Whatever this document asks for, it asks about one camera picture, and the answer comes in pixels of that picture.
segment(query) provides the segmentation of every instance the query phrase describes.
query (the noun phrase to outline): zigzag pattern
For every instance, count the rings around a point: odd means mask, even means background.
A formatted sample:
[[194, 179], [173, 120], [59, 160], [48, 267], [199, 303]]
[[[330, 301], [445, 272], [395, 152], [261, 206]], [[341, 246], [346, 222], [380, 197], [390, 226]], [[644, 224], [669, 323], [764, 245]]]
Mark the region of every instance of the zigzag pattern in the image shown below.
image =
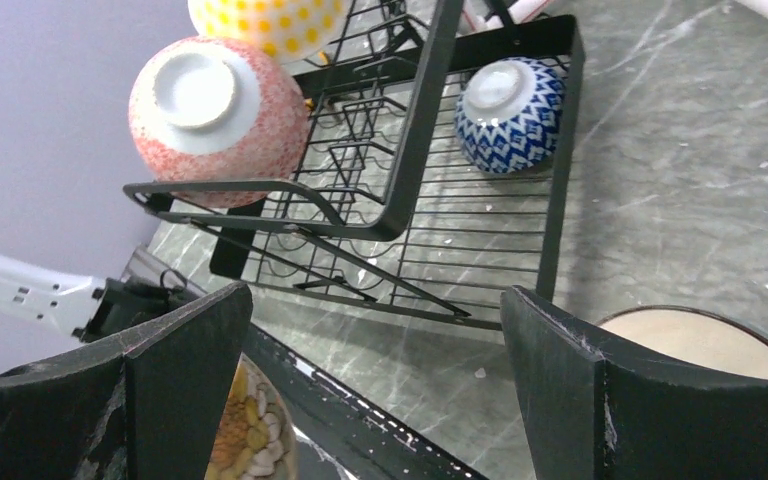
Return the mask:
[[456, 135], [461, 149], [480, 170], [512, 173], [531, 168], [549, 157], [558, 143], [564, 82], [542, 62], [525, 57], [503, 61], [524, 62], [537, 77], [531, 103], [513, 118], [477, 124], [463, 110], [463, 95], [455, 109]]

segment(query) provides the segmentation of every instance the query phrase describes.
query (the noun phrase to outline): yellow and white bowl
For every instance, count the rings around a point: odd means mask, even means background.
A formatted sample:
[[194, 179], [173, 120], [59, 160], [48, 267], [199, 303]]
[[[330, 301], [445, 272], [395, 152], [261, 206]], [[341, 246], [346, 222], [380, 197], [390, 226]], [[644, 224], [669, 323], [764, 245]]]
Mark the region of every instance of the yellow and white bowl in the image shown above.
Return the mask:
[[260, 47], [281, 64], [321, 51], [343, 30], [351, 0], [188, 0], [200, 35]]

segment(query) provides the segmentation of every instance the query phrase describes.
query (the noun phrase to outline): marble countertop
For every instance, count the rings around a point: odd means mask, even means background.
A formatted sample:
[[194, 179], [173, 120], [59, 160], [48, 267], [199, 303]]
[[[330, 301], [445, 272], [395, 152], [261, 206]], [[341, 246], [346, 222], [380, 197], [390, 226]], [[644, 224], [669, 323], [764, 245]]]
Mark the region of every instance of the marble countertop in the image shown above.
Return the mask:
[[[714, 0], [552, 13], [578, 16], [588, 55], [555, 303], [591, 321], [677, 304], [768, 332], [768, 20]], [[166, 225], [151, 248], [212, 290], [211, 242]], [[256, 295], [259, 325], [487, 477], [533, 475], [499, 334]]]

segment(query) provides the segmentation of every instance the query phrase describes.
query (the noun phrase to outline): yellow polka dot bowl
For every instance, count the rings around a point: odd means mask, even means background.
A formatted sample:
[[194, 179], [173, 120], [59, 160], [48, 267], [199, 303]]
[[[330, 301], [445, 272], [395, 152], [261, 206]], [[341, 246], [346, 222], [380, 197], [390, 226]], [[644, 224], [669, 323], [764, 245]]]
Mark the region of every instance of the yellow polka dot bowl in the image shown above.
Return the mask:
[[297, 480], [290, 414], [278, 391], [245, 355], [228, 393], [205, 480]]
[[351, 0], [188, 0], [200, 35], [256, 45], [281, 64], [310, 57], [343, 30]]

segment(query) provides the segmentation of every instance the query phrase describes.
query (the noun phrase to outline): yellow dot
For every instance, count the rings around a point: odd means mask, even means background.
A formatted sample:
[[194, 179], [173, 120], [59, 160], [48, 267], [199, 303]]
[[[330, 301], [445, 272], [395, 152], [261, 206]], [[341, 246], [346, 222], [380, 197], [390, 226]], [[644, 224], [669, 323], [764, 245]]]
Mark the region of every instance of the yellow dot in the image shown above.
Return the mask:
[[287, 50], [289, 50], [290, 53], [295, 53], [299, 51], [299, 41], [295, 38], [291, 38], [287, 40]]

